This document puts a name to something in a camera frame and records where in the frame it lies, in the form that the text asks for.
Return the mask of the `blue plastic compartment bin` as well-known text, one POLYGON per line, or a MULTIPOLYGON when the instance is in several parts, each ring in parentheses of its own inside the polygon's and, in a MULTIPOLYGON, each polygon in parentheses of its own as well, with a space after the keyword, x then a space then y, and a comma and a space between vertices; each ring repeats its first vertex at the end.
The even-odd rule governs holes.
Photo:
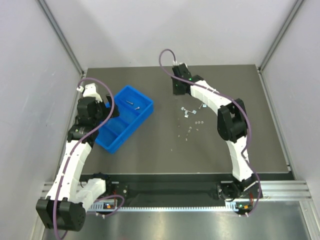
POLYGON ((95 139, 96 144, 111 154, 115 153, 154 112, 153 100, 130 85, 118 92, 114 100, 120 115, 110 118, 98 130, 98 136, 95 139))

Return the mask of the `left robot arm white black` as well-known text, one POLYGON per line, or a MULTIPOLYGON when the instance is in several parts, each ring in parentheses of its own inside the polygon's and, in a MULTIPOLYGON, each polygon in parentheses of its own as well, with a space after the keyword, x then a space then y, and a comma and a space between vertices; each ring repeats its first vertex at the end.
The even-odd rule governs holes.
POLYGON ((95 96, 78 100, 74 124, 67 132, 65 153, 56 178, 46 197, 36 203, 36 211, 47 229, 78 232, 86 213, 106 191, 106 178, 99 174, 78 190, 83 167, 93 149, 99 128, 110 118, 120 115, 114 97, 106 105, 95 96))

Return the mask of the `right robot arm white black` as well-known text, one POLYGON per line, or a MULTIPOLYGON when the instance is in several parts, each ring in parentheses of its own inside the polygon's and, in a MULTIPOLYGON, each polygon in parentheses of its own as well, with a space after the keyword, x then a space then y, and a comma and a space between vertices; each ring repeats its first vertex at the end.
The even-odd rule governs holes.
POLYGON ((226 184, 220 194, 231 200, 250 191, 257 181, 252 168, 248 165, 248 139, 250 127, 244 102, 232 100, 211 87, 202 77, 190 73, 185 63, 172 67, 172 88, 174 95, 189 94, 200 100, 217 115, 217 132, 226 142, 232 163, 232 183, 226 184))

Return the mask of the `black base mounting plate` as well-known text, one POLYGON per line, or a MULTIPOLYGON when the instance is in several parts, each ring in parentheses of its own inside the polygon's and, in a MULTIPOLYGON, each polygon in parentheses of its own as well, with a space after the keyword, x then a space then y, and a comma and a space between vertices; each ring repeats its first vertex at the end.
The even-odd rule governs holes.
POLYGON ((146 196, 208 196, 213 200, 233 200, 239 190, 234 183, 227 182, 110 182, 107 191, 123 195, 125 199, 134 199, 138 195, 146 196))

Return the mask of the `aluminium frame rail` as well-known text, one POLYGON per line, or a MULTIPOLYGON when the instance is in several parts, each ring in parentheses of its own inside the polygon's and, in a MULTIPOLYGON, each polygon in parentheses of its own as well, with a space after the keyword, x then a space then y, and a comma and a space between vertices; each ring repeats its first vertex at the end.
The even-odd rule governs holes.
POLYGON ((262 201, 310 201, 309 187, 304 180, 261 181, 262 201))

